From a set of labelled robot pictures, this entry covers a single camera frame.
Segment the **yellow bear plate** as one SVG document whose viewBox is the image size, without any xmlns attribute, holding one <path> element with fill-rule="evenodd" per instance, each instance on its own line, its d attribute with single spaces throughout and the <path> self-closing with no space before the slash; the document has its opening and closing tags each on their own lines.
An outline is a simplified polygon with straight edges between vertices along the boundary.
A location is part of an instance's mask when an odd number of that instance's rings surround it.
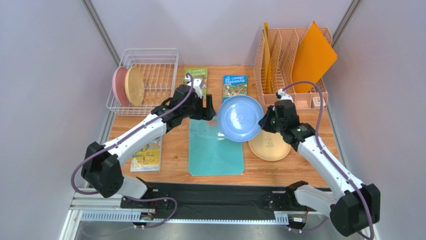
<svg viewBox="0 0 426 240">
<path fill-rule="evenodd" d="M 271 133 L 263 130 L 249 140 L 248 145 L 257 157 L 270 162 L 285 158 L 292 149 L 291 145 L 286 143 L 278 132 Z"/>
</svg>

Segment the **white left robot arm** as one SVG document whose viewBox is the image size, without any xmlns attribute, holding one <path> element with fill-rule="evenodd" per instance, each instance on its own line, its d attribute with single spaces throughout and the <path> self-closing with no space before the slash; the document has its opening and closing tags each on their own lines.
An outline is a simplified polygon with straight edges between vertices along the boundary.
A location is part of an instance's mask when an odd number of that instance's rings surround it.
<svg viewBox="0 0 426 240">
<path fill-rule="evenodd" d="M 179 126 L 186 118 L 211 121 L 216 115 L 211 94 L 202 96 L 197 86 L 180 85 L 173 96 L 156 106 L 138 125 L 104 144 L 91 143 L 78 169 L 81 177 L 104 198 L 122 195 L 141 199 L 146 183 L 124 175 L 122 166 L 142 147 Z"/>
</svg>

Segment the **blue plate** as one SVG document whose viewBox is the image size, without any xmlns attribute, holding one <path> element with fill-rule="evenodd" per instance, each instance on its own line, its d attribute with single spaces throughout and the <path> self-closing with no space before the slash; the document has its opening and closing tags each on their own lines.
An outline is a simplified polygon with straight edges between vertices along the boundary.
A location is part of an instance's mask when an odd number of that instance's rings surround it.
<svg viewBox="0 0 426 240">
<path fill-rule="evenodd" d="M 217 114 L 217 125 L 222 134 L 234 142 L 247 142 L 256 137 L 264 116 L 260 103 L 248 95 L 236 95 L 225 100 Z"/>
</svg>

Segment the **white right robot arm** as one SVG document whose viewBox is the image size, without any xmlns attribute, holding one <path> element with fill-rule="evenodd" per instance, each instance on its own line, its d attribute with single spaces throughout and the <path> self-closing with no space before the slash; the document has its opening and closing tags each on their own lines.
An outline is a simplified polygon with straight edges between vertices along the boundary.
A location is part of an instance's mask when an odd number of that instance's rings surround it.
<svg viewBox="0 0 426 240">
<path fill-rule="evenodd" d="M 305 181 L 295 182 L 285 189 L 294 204 L 325 215 L 345 237 L 358 233 L 366 240 L 375 238 L 374 224 L 379 222 L 381 211 L 380 190 L 373 183 L 366 185 L 339 162 L 316 130 L 300 122 L 291 100 L 270 105 L 258 124 L 263 131 L 279 133 L 285 143 L 314 166 L 331 190 L 326 193 Z"/>
</svg>

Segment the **tan plate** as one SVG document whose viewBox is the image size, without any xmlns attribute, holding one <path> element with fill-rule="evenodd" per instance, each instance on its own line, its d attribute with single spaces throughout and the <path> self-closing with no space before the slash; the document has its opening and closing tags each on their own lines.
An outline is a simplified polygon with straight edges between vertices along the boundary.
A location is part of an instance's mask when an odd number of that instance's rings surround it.
<svg viewBox="0 0 426 240">
<path fill-rule="evenodd" d="M 129 102 L 140 107 L 144 101 L 145 87 L 144 76 L 137 66 L 128 69 L 124 80 L 125 94 Z"/>
</svg>

